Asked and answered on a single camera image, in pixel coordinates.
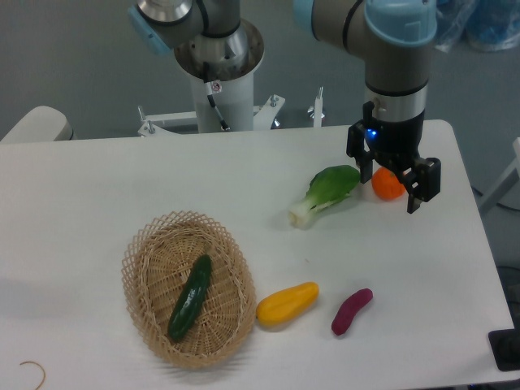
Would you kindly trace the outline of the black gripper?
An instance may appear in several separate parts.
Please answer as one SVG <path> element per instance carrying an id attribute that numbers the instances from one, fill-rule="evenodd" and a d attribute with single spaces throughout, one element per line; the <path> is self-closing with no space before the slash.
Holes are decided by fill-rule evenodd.
<path id="1" fill-rule="evenodd" d="M 438 195 L 441 186 L 441 161 L 418 158 L 424 112 L 406 121 L 388 122 L 373 118 L 374 108 L 372 101 L 362 105 L 362 118 L 348 130 L 346 154 L 355 159 L 361 183 L 372 177 L 373 158 L 391 171 L 409 169 L 405 174 L 407 212 L 413 214 L 423 202 Z M 369 150 L 365 150 L 365 140 Z"/>

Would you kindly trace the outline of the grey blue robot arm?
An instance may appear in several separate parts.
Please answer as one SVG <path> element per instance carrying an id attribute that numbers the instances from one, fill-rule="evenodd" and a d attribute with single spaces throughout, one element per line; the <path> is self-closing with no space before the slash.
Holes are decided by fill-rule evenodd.
<path id="1" fill-rule="evenodd" d="M 362 118 L 348 130 L 346 152 L 361 171 L 393 172 L 408 193 L 409 212 L 440 192 L 441 164 L 418 152 L 436 36 L 433 1 L 296 1 L 296 22 L 316 40 L 365 65 Z M 149 49 L 174 54 L 190 79 L 200 132 L 251 131 L 254 73 L 264 55 L 259 31 L 238 1 L 137 1 L 128 17 Z"/>

